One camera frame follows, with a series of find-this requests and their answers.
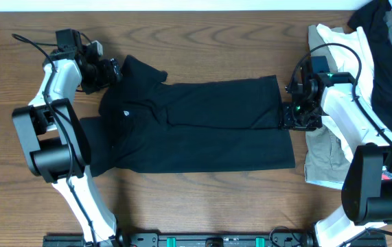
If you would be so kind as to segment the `black polo shirt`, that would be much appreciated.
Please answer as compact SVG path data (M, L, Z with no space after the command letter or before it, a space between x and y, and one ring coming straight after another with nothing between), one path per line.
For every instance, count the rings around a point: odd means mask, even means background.
M166 72L133 56L121 72L98 116L80 121L94 176L112 168L161 174L295 166L275 76L169 85Z

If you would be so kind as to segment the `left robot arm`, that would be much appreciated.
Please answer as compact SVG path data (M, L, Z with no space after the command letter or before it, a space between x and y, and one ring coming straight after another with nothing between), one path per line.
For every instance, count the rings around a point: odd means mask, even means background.
M53 237L44 245L129 246L117 218L103 201L91 175L91 148L73 110L76 92L91 94L122 80L116 59L104 59L100 42L65 29L45 53L42 84L35 98L12 112L12 121L31 173L52 185L82 228L80 239Z

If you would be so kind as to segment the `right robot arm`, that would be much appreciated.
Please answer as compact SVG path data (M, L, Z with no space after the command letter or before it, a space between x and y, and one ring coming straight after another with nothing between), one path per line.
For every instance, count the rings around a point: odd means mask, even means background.
M375 246L374 235L391 234L383 226L392 224L392 132L357 93L357 82L357 75L332 73L326 57L306 55L286 87L292 100L282 128L312 131L330 117L354 155L342 205L314 225L315 246Z

